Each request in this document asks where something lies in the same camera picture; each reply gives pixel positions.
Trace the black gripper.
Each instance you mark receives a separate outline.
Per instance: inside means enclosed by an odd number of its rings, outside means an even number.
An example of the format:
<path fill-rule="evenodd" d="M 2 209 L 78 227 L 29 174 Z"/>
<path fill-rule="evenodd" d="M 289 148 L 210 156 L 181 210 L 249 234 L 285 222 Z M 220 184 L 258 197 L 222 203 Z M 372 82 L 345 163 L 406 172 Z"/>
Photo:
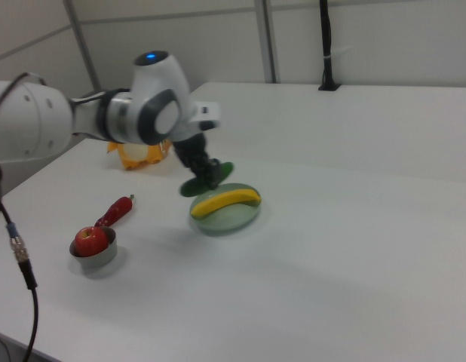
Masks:
<path fill-rule="evenodd" d="M 221 162 L 216 158 L 209 159 L 206 145 L 206 137 L 202 133 L 173 143 L 175 153 L 183 166 L 196 175 L 198 186 L 216 189 L 221 182 Z"/>

